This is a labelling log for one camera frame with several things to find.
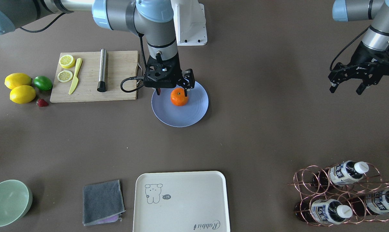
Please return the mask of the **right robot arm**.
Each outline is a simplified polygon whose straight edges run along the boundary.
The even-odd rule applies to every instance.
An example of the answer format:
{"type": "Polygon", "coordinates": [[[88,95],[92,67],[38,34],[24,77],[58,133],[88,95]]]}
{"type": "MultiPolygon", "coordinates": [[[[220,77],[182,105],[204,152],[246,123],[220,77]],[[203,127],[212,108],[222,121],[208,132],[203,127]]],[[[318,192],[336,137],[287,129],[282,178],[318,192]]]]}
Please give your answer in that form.
{"type": "Polygon", "coordinates": [[[147,40],[149,58],[144,59],[145,73],[125,80],[142,80],[154,88],[195,87],[192,69],[182,71],[175,35],[174,12],[169,0],[0,0],[0,35],[32,23],[47,15],[90,11],[97,25],[117,31],[129,31],[147,40]]]}

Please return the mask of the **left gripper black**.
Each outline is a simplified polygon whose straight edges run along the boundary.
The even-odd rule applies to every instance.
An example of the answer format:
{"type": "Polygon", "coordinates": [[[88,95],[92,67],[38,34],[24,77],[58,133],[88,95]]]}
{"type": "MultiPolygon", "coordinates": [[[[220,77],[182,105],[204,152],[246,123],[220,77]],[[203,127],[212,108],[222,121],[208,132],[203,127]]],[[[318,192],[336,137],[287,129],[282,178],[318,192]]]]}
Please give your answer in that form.
{"type": "Polygon", "coordinates": [[[360,43],[348,64],[337,62],[328,76],[330,92],[335,93],[339,84],[350,79],[362,82],[356,90],[361,95],[371,85],[377,85],[383,76],[389,75],[389,44],[384,51],[377,51],[360,43]]]}

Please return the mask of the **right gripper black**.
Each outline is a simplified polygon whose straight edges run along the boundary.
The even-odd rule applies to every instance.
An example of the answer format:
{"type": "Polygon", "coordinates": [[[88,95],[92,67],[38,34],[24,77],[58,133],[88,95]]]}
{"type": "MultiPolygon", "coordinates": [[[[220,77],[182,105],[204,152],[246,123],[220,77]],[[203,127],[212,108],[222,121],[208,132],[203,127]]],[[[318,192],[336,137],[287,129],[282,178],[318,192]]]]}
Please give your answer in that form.
{"type": "Polygon", "coordinates": [[[182,71],[178,55],[162,63],[157,62],[153,57],[148,58],[144,86],[155,88],[157,96],[160,96],[161,88],[175,88],[180,79],[182,79],[184,96],[188,97],[188,90],[195,86],[193,69],[182,71]]]}

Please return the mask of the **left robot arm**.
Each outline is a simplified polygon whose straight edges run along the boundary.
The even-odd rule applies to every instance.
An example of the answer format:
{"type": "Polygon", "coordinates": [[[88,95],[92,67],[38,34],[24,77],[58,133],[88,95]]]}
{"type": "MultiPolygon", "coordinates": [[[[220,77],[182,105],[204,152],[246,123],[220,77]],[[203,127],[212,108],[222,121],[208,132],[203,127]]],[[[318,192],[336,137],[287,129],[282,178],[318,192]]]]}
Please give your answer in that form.
{"type": "Polygon", "coordinates": [[[334,61],[328,76],[334,93],[339,84],[360,79],[357,94],[389,75],[389,0],[336,0],[333,19],[337,22],[372,20],[360,36],[361,42],[345,65],[334,61]]]}

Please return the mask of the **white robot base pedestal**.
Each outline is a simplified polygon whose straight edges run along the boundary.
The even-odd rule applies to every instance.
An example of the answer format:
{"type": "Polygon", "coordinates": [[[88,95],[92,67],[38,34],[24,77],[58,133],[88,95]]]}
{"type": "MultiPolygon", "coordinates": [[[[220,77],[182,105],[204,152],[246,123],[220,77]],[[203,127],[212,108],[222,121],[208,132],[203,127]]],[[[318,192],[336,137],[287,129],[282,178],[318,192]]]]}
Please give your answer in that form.
{"type": "Polygon", "coordinates": [[[175,34],[178,46],[207,44],[204,5],[198,0],[172,0],[175,34]]]}

